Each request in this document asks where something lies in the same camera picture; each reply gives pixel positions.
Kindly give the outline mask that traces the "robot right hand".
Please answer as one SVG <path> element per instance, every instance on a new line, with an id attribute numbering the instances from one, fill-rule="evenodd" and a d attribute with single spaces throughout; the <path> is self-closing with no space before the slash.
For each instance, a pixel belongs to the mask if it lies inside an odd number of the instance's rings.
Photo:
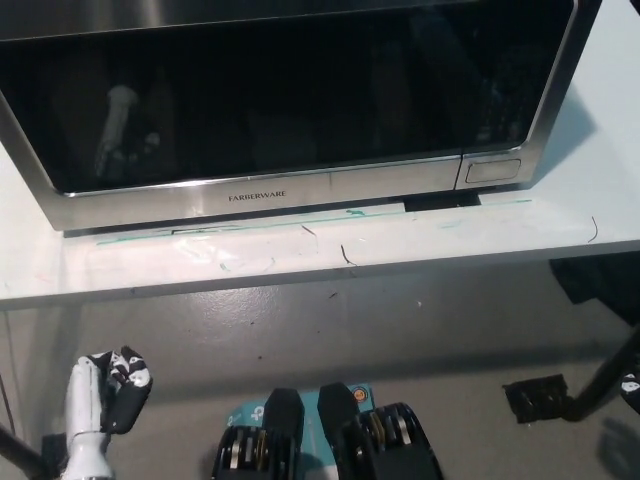
<path id="1" fill-rule="evenodd" d="M 638 371 L 627 373 L 622 377 L 620 395 L 631 409 L 640 414 L 640 379 Z"/>

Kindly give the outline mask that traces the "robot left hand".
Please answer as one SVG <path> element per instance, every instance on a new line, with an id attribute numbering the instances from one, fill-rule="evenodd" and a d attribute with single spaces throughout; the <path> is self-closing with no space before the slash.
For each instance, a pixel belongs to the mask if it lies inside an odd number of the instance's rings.
<path id="1" fill-rule="evenodd" d="M 72 367 L 66 392 L 67 443 L 80 434 L 128 433 L 152 385 L 145 360 L 127 345 L 80 357 Z"/>

